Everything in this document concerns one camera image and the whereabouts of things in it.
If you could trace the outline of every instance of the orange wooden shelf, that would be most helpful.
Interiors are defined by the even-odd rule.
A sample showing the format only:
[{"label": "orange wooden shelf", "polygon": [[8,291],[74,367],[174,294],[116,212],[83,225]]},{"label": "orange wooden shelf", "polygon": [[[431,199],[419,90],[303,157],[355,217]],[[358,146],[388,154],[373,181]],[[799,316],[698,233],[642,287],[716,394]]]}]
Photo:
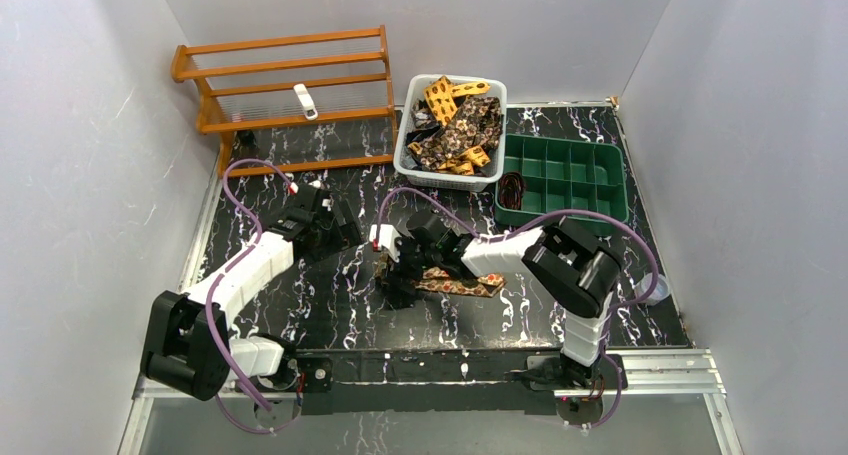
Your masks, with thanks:
[{"label": "orange wooden shelf", "polygon": [[[302,45],[309,43],[332,42],[341,40],[352,40],[361,38],[380,39],[380,50],[324,57],[302,58],[295,60],[273,60],[261,63],[232,64],[227,66],[198,68],[196,56],[266,49],[272,47],[284,47],[290,45]],[[364,62],[382,61],[384,71],[367,75],[354,75],[348,77],[323,78],[315,80],[301,80],[297,82],[269,83],[264,85],[251,85],[243,87],[231,87],[215,90],[209,84],[208,78],[229,77],[253,73],[263,73],[278,70],[292,70],[327,65],[353,64]],[[218,163],[218,175],[224,173],[232,156],[235,134],[240,130],[260,130],[265,128],[298,126],[307,124],[335,123],[350,120],[386,117],[392,126],[392,143],[397,143],[397,120],[394,110],[394,97],[392,95],[392,76],[389,66],[389,51],[386,42],[386,29],[384,26],[364,30],[349,30],[343,32],[321,33],[312,35],[299,35],[294,37],[271,38],[267,40],[252,40],[243,42],[220,43],[215,45],[202,45],[196,47],[177,47],[174,59],[171,62],[171,76],[176,82],[193,80],[200,93],[200,110],[197,115],[196,127],[201,134],[218,133],[221,137],[221,154]],[[219,97],[234,97],[241,95],[260,94],[293,90],[298,83],[307,88],[336,87],[342,85],[354,85],[368,82],[385,82],[386,105],[380,107],[359,108],[355,110],[322,110],[315,120],[307,120],[304,115],[268,117],[244,120],[241,117],[228,117],[225,113]],[[323,160],[315,162],[294,163],[278,165],[281,170],[289,172],[324,170],[329,168],[347,168],[362,165],[389,163],[392,161],[391,153],[373,157],[356,157],[338,160]],[[267,167],[243,168],[233,170],[231,176],[250,176],[272,173]]]}]

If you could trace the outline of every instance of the black table surface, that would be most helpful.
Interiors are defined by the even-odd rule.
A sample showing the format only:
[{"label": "black table surface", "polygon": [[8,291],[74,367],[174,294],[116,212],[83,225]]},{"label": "black table surface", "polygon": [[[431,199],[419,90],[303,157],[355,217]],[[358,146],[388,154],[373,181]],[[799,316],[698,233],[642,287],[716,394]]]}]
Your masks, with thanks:
[{"label": "black table surface", "polygon": [[[609,107],[530,107],[508,110],[507,131],[543,137],[615,144],[625,153],[630,219],[628,224],[655,249],[642,199],[624,150],[615,112]],[[234,159],[259,157],[274,163],[379,155],[391,149],[386,120],[364,120],[264,130],[255,146],[237,147]],[[375,223],[377,207],[395,187],[409,186],[391,165],[296,174],[297,183],[321,179],[348,200],[361,230]],[[230,180],[236,196],[260,214],[279,210],[286,199],[284,183],[272,176]],[[502,233],[493,218],[493,191],[481,193],[423,189],[471,222],[481,233]],[[386,223],[429,209],[409,194],[396,197]],[[199,277],[219,267],[247,241],[252,230],[221,194]],[[634,297],[633,286],[647,271],[645,256],[626,240],[625,268],[614,300]],[[362,245],[319,263],[300,262],[274,279],[236,320],[240,336],[271,333],[300,349],[434,349],[550,348],[562,344],[565,312],[552,299],[537,296],[521,276],[505,274],[506,286],[493,298],[422,294],[413,307],[392,310],[374,287],[377,254]],[[620,308],[612,315],[611,346],[689,346],[674,301],[654,307]]]}]

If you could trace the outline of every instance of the white wall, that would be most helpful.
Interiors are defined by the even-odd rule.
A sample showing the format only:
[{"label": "white wall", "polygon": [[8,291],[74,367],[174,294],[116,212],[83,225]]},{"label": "white wall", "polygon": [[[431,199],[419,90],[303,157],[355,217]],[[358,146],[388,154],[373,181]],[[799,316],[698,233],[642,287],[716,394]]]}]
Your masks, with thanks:
[{"label": "white wall", "polygon": [[114,453],[214,163],[164,0],[0,0],[0,440]]},{"label": "white wall", "polygon": [[672,0],[622,99],[745,453],[848,453],[848,5]]},{"label": "white wall", "polygon": [[192,44],[374,27],[395,99],[419,73],[503,81],[511,102],[622,92],[668,0],[168,0]]}]

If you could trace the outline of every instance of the white plastic basket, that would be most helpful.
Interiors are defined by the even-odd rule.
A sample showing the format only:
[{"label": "white plastic basket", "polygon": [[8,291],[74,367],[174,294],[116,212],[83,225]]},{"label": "white plastic basket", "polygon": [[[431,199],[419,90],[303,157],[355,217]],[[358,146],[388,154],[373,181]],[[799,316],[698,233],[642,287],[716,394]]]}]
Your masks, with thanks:
[{"label": "white plastic basket", "polygon": [[480,192],[490,183],[494,183],[503,175],[504,146],[506,145],[506,87],[497,80],[487,80],[479,77],[460,77],[448,75],[448,79],[456,85],[468,82],[484,81],[489,84],[489,91],[485,96],[497,97],[501,102],[501,115],[503,118],[503,130],[501,130],[500,144],[491,161],[480,170],[485,176],[454,175],[446,173],[424,172],[404,168],[411,166],[414,162],[412,154],[406,148],[406,134],[415,129],[413,110],[419,100],[424,99],[424,89],[427,85],[435,82],[442,75],[418,75],[409,82],[409,91],[406,93],[406,102],[403,105],[403,117],[398,127],[398,143],[395,145],[394,166],[398,173],[406,175],[409,183],[424,187],[451,188],[455,190],[467,190],[469,192]]}]

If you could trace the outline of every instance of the rack leg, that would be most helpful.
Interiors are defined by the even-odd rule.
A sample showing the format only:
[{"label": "rack leg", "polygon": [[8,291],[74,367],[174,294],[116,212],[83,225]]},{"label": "rack leg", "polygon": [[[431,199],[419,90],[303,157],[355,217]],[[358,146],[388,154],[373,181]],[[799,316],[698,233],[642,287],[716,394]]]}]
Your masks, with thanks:
[{"label": "rack leg", "polygon": [[236,133],[235,132],[223,132],[221,133],[221,149],[220,156],[218,157],[218,176],[223,177],[224,171],[227,169],[227,166],[230,164],[230,157],[233,155],[233,144],[235,143]]}]

